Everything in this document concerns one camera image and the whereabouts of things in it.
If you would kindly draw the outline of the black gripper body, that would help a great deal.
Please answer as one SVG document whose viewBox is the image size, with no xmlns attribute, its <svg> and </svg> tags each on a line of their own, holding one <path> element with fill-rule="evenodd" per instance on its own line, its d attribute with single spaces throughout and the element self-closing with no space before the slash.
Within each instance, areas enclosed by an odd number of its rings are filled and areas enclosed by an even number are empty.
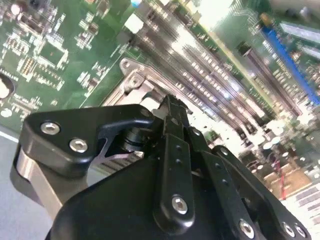
<svg viewBox="0 0 320 240">
<path fill-rule="evenodd" d="M 162 150 L 76 194 L 49 240 L 227 240 L 216 191 L 196 154 Z"/>
</svg>

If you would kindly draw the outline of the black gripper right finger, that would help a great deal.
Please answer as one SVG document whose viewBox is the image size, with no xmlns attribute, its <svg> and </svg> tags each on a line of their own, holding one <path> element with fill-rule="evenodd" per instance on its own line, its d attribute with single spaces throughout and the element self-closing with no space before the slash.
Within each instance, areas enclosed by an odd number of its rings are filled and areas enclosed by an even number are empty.
<svg viewBox="0 0 320 240">
<path fill-rule="evenodd" d="M 188 107 L 181 100 L 176 112 L 196 164 L 216 192 L 227 240 L 311 239 L 302 223 L 226 147 L 208 147 L 203 134 L 190 126 Z"/>
</svg>

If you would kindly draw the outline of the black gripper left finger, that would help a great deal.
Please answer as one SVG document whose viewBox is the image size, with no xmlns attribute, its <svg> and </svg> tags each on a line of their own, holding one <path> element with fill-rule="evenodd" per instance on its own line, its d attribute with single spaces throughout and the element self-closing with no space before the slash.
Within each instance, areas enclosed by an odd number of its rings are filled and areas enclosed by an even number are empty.
<svg viewBox="0 0 320 240">
<path fill-rule="evenodd" d="M 14 166 L 53 216 L 75 195 L 163 150 L 190 150 L 177 98 L 166 96 L 154 116 L 139 104 L 29 115 Z"/>
</svg>

